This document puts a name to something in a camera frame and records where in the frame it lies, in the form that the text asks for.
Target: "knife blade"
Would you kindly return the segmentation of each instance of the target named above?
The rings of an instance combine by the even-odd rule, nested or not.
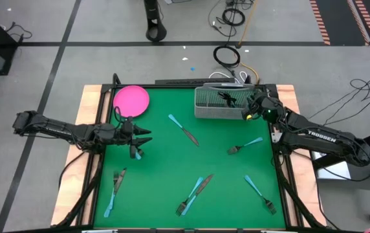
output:
[[[119,175],[119,178],[116,182],[116,184],[114,184],[114,191],[113,193],[116,195],[116,193],[118,192],[119,190],[119,187],[120,187],[120,184],[122,183],[122,180],[123,180],[123,177],[125,176],[125,173],[126,173],[126,168],[124,168],[122,170],[122,172],[120,172],[120,175]]]
[[[202,182],[202,184],[199,186],[198,190],[197,190],[197,193],[195,194],[195,196],[198,196],[198,194],[200,194],[202,192],[202,190],[205,188],[205,186],[211,181],[211,178],[213,177],[213,174],[209,175],[205,180],[204,182]]]
[[[194,136],[192,136],[192,134],[188,130],[184,128],[182,128],[182,130],[186,134],[186,136],[188,136],[191,139],[191,141],[195,143],[195,145],[199,146],[198,140]]]

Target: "blue handle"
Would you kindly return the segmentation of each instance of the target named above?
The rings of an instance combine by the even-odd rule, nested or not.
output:
[[[263,138],[259,137],[258,139],[252,140],[251,142],[245,144],[244,146],[248,146],[248,145],[251,145],[251,144],[256,143],[256,142],[261,142],[262,140],[263,140]]]
[[[195,200],[197,196],[193,196],[191,201],[186,205],[185,210],[182,212],[182,216],[185,216],[186,212],[190,209],[192,202]]]
[[[179,122],[177,121],[177,119],[175,119],[175,117],[173,117],[172,114],[169,114],[168,115],[169,119],[171,119],[175,124],[177,124],[180,128],[182,128],[182,125],[179,124]]]
[[[257,193],[262,197],[261,192],[258,190],[258,188],[254,185],[254,183],[251,181],[250,177],[248,175],[244,176],[244,179],[257,191]]]
[[[137,151],[136,151],[135,157],[137,160],[140,160],[142,158]]]
[[[112,198],[110,198],[110,203],[106,208],[105,214],[103,215],[104,217],[109,217],[110,211],[113,209],[113,201],[114,201],[114,188],[112,190]]]
[[[193,192],[198,188],[198,186],[202,183],[202,181],[204,180],[204,177],[199,177],[198,178],[198,181],[197,183],[195,184],[195,187],[193,187],[193,190],[192,192],[190,193],[190,195],[188,196],[188,198],[190,198],[193,194]]]

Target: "green mat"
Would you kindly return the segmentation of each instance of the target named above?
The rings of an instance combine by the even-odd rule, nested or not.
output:
[[[147,89],[150,105],[135,118],[153,137],[141,148],[142,160],[129,157],[129,146],[108,146],[98,196],[96,228],[284,228],[272,148],[263,120],[212,120],[194,117],[193,89]],[[175,118],[199,141],[194,143],[174,124]],[[117,125],[112,117],[111,123]],[[263,141],[235,155],[227,150],[258,137]],[[108,218],[103,214],[113,188],[113,172],[127,168]],[[214,174],[186,216],[175,211],[199,177]],[[277,213],[244,180],[249,175]]]

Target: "black metal frame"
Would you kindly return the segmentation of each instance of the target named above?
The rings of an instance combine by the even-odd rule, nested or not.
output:
[[[102,89],[101,89],[101,92],[100,92],[100,100],[99,100],[99,105],[98,105],[98,110],[97,110],[97,114],[96,114],[96,123],[99,123],[100,122],[100,119],[102,117],[102,114],[103,114],[103,108],[104,108],[104,100],[105,100],[105,95],[108,91],[110,91],[110,95],[111,97],[113,97],[115,95],[115,92],[117,89],[119,88],[123,88],[123,87],[126,87],[128,85],[122,85],[120,83],[120,80],[118,79],[117,75],[114,74],[113,76],[113,83],[112,84],[103,84],[102,85]],[[153,85],[153,84],[144,84],[144,85],[139,85],[143,88],[154,88],[154,89],[167,89],[167,88],[172,88],[172,89],[194,89],[196,87],[199,87],[201,85]],[[270,94],[274,94],[274,95],[277,95],[277,89],[276,89],[276,86],[275,85],[258,85],[257,86],[258,88],[262,88],[262,90],[266,90],[268,89],[269,91],[271,91]],[[107,116],[106,116],[106,122],[110,122],[110,117],[111,117],[111,113],[112,113],[112,108],[113,108],[113,105],[112,105],[112,101],[111,101],[111,97],[110,97],[110,101],[108,103],[108,106],[107,106]],[[272,137],[271,135],[271,132],[273,132],[273,128],[272,128],[272,125],[269,124],[268,125],[268,128],[269,128],[269,132],[270,132],[270,139]],[[280,163],[280,160],[279,160],[279,153],[277,153],[277,148],[274,144],[272,144],[272,150],[273,150],[273,159],[274,159],[274,164],[279,164]],[[94,189],[93,191],[93,196],[92,196],[92,207],[90,209],[90,213],[89,213],[89,221],[88,221],[88,225],[81,225],[81,223],[83,222],[83,213],[84,213],[84,208],[81,208],[78,215],[77,215],[77,219],[76,219],[76,226],[73,226],[73,227],[70,227],[70,226],[58,226],[58,227],[54,227],[54,228],[44,228],[44,229],[36,229],[36,230],[24,230],[24,231],[17,231],[15,233],[27,233],[27,232],[40,232],[40,233],[79,233],[79,232],[82,232],[83,230],[93,230],[94,227],[93,227],[93,224],[94,224],[94,217],[95,217],[95,212],[96,212],[96,205],[97,205],[97,200],[98,200],[98,191],[100,189],[100,179],[102,178],[102,169],[103,169],[103,163],[104,163],[104,156],[105,156],[105,151],[103,153],[101,153],[100,155],[100,158],[98,160],[98,169],[100,169],[99,171],[99,180],[97,182],[97,185],[96,185],[96,188]],[[85,179],[84,179],[84,183],[83,183],[83,191],[86,189],[86,187],[88,186],[88,184],[90,183],[90,176],[92,174],[92,168],[93,168],[93,159],[94,159],[94,155],[89,155],[89,160],[90,162],[88,162],[88,166],[86,167],[86,176],[85,176]],[[290,181],[290,185],[291,187],[293,188],[293,190],[297,193],[297,190],[296,190],[296,182],[294,180],[294,173],[293,173],[293,170],[292,170],[292,165],[291,165],[291,160],[290,160],[290,157],[287,157],[285,158],[285,162],[286,162],[286,168],[287,168],[287,173],[288,173],[288,180]],[[296,214],[296,221],[298,223],[298,226],[292,226],[291,225],[291,222],[290,222],[290,215],[288,213],[288,205],[287,205],[287,195],[286,195],[286,191],[285,189],[283,188],[283,185],[281,184],[282,181],[280,180],[279,178],[279,175],[278,175],[278,172],[276,170],[276,175],[277,175],[277,182],[278,182],[278,185],[279,185],[279,192],[280,192],[280,199],[281,199],[281,206],[283,207],[283,217],[284,217],[284,220],[285,220],[285,225],[286,225],[286,229],[285,230],[291,230],[291,231],[295,231],[295,232],[299,232],[299,233],[309,233],[309,232],[317,232],[317,233],[359,233],[359,232],[353,232],[353,231],[346,231],[346,230],[332,230],[332,229],[329,229],[329,228],[305,228],[303,226],[303,218],[300,214],[300,211],[298,209],[298,207],[294,206],[295,208],[295,214]],[[215,232],[237,232],[237,233],[243,233],[243,232],[255,232],[255,233],[260,233],[262,232],[263,230],[245,230],[245,229],[241,229],[241,228],[237,228],[237,229],[230,229],[230,230],[223,230],[223,229],[220,229],[220,230],[215,230]],[[143,232],[143,233],[156,233],[156,232],[180,232],[180,233],[185,233],[185,232],[213,232],[212,230],[204,230],[204,229],[156,229],[156,228],[150,228],[150,229],[118,229],[117,232],[121,233],[121,232]]]
[[[201,85],[199,84],[195,84],[195,85],[155,85],[155,84],[138,84],[139,86],[145,88],[145,89],[194,89],[196,87],[200,87]],[[126,87],[128,85],[123,85],[120,83],[120,80],[118,79],[118,77],[116,75],[113,76],[113,83],[112,84],[103,84],[102,85],[102,90],[101,90],[101,93],[100,93],[100,101],[99,101],[99,107],[98,107],[98,112],[97,112],[97,115],[96,115],[96,123],[99,123],[101,117],[102,117],[102,113],[103,113],[103,105],[104,105],[104,96],[106,94],[106,92],[110,91],[111,92],[111,98],[115,95],[116,93],[116,90],[119,89],[119,88],[123,88],[123,87]],[[261,88],[263,91],[266,91],[266,86],[265,85],[258,85],[258,88]],[[107,116],[106,116],[106,122],[107,123],[110,123],[110,118],[111,118],[111,113],[112,113],[112,101],[109,101],[108,103],[108,106],[107,106]],[[270,132],[270,139],[271,139],[271,132],[273,131],[272,129],[272,125],[271,124],[268,124],[268,130]],[[272,144],[272,149],[273,149],[273,156],[274,156],[274,164],[278,164],[280,163],[280,160],[279,160],[279,154],[276,153],[276,149],[275,149],[275,145]],[[89,180],[90,180],[90,175],[91,175],[91,170],[92,170],[92,167],[93,167],[93,157],[94,155],[91,156],[89,155],[89,160],[91,160],[92,162],[88,163],[88,166],[86,167],[86,176],[85,176],[85,179],[84,179],[84,182],[83,182],[83,191],[85,190],[85,187],[87,187],[87,185],[89,184]],[[104,157],[105,157],[105,152],[103,152],[100,156],[103,156],[102,159],[100,159],[100,161],[104,161]],[[286,163],[286,166],[287,166],[287,171],[288,171],[288,179],[290,181],[290,184],[292,186],[292,188],[297,192],[296,190],[296,183],[294,181],[294,173],[293,173],[293,170],[292,170],[292,167],[291,167],[291,161],[290,159],[287,159],[286,160],[287,163]],[[283,207],[283,216],[284,216],[284,220],[285,220],[285,225],[286,227],[290,226],[290,215],[288,213],[288,206],[287,206],[287,196],[286,196],[286,193],[285,193],[285,190],[281,184],[281,181],[278,179],[278,175],[277,175],[277,171],[276,171],[276,176],[277,176],[277,181],[278,181],[278,184],[279,184],[279,192],[280,192],[280,199],[281,199],[281,206]],[[89,214],[89,224],[90,225],[93,225],[94,224],[94,217],[95,217],[95,212],[96,212],[96,205],[97,205],[97,199],[98,199],[98,191],[100,189],[100,181],[98,182],[97,184],[97,187],[94,189],[94,192],[93,192],[93,199],[92,199],[92,207],[91,207],[91,211],[90,211],[90,214]],[[297,218],[297,222],[298,222],[298,225],[299,226],[303,226],[303,219],[301,217],[301,214],[299,212],[299,210],[296,208],[296,218]],[[83,219],[83,208],[80,210],[79,212],[79,215],[78,215],[78,221],[76,222],[76,224],[81,224],[82,222],[82,219]]]

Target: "floor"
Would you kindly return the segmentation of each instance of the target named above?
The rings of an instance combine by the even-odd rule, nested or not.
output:
[[[226,37],[208,26],[207,15],[214,4],[214,0],[172,5],[160,1],[168,29],[165,41],[225,41]],[[13,21],[22,25],[33,33],[25,40],[28,42],[141,42],[147,41],[143,8],[139,0],[0,0],[0,24],[7,28]],[[322,42],[310,8],[308,0],[259,0],[246,40]],[[72,11],[75,21],[67,27]],[[223,6],[214,9],[210,21],[222,11]],[[243,30],[237,30],[232,41],[241,37]],[[83,86],[110,83],[114,72],[122,83],[206,78],[213,71],[226,72],[212,57],[215,46],[185,44],[189,45],[60,47],[60,43],[50,43],[45,45],[51,46],[20,47],[9,75],[0,76],[0,212],[26,144],[26,138],[12,134],[16,113],[41,108],[48,117],[74,122]],[[242,50],[242,61],[257,70],[261,83],[294,85],[300,111],[307,117],[352,91],[352,79],[370,80],[370,47],[270,43],[244,46]],[[221,60],[231,58],[227,52],[220,53]],[[49,95],[42,99],[44,91]],[[360,101],[364,96],[360,93],[333,120],[356,113],[368,103]],[[340,105],[313,121],[324,123]],[[370,106],[331,127],[357,137],[370,135]],[[68,148],[60,140],[35,139],[4,231],[49,227]],[[369,191],[326,184],[320,185],[320,191],[323,209],[338,227],[361,231],[370,227]]]

